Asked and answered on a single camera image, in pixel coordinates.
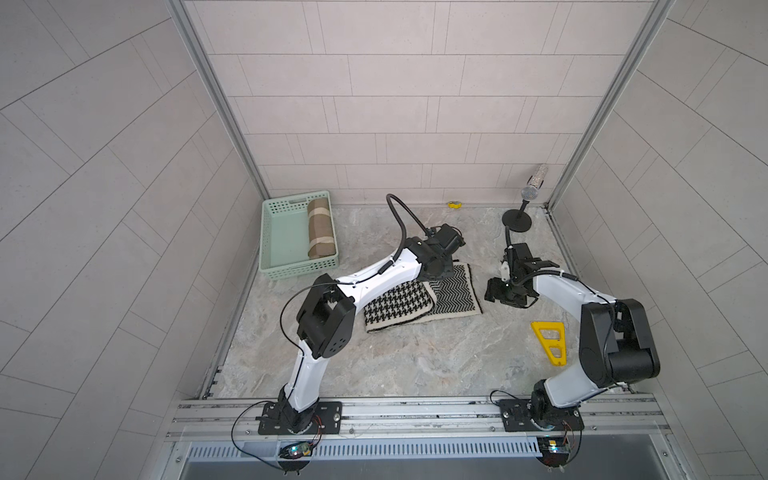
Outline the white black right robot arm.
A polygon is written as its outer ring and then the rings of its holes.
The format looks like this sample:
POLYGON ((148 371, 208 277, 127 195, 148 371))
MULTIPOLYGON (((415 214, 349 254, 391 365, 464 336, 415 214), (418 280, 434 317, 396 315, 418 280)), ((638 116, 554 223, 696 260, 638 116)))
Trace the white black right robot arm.
POLYGON ((639 301, 592 289, 558 264, 533 256, 527 244, 514 244, 509 229, 505 241, 506 275, 488 281, 485 299, 528 309, 546 297, 579 321, 578 359, 533 387, 528 417, 536 428, 566 427, 583 401, 659 375, 661 361, 639 301))

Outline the beige plaid scarf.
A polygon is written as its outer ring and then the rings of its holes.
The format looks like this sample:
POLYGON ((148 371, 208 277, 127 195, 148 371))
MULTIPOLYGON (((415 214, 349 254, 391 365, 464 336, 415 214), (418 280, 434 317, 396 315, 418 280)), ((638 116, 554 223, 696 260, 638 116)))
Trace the beige plaid scarf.
POLYGON ((308 204, 308 256, 310 259, 337 254, 330 202, 327 197, 316 198, 308 204))

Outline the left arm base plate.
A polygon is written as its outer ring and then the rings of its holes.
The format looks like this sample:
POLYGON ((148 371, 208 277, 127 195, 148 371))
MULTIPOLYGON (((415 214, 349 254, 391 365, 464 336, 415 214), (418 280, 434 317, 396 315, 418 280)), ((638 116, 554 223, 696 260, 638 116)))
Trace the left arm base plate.
POLYGON ((260 435, 335 435, 340 432, 343 403, 318 401, 298 412, 289 403, 269 403, 259 419, 260 435))

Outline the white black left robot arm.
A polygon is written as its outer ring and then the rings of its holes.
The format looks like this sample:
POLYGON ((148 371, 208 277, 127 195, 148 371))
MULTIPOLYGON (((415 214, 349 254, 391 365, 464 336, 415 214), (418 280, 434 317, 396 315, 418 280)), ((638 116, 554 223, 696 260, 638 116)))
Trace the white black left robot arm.
POLYGON ((401 284, 445 278, 453 270, 453 254, 465 245, 458 228, 428 227, 396 195, 385 200, 400 228, 397 249, 351 275, 324 274, 306 289, 296 315, 299 354, 277 400, 277 420, 292 434, 311 426, 328 361, 350 341, 357 313, 401 284))

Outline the black white houndstooth scarf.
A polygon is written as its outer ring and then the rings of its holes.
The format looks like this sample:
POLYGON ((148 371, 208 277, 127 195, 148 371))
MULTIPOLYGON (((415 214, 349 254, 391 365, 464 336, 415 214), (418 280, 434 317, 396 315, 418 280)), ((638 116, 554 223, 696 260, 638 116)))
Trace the black white houndstooth scarf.
POLYGON ((480 315, 468 264, 457 262, 437 281, 409 281, 385 292, 363 310, 367 333, 406 324, 480 315))

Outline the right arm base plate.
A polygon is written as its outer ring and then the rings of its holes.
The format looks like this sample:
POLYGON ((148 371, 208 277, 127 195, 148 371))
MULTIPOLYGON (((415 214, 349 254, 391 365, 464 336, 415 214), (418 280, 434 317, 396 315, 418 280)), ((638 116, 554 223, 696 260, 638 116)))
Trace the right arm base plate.
POLYGON ((528 399, 502 399, 498 401, 504 430, 554 435, 565 432, 581 432, 584 422, 577 408, 544 406, 534 409, 528 399))

